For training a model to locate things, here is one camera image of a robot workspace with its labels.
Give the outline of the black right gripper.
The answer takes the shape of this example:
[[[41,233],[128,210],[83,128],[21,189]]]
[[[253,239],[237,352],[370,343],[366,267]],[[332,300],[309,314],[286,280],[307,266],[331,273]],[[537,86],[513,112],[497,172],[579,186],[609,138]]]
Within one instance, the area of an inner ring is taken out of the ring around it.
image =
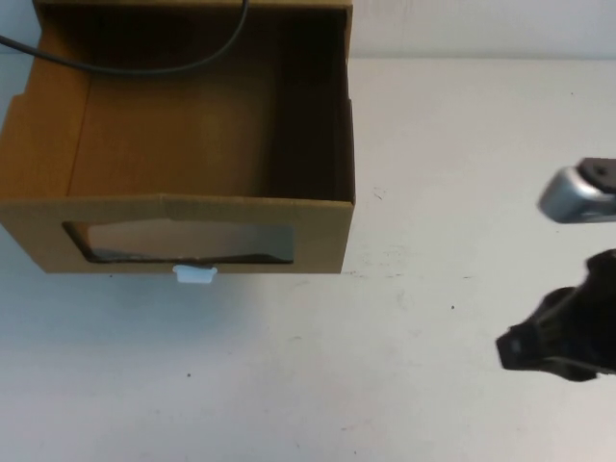
[[[504,369],[569,381],[615,373],[615,251],[589,258],[586,267],[580,285],[547,294],[526,320],[497,338]]]

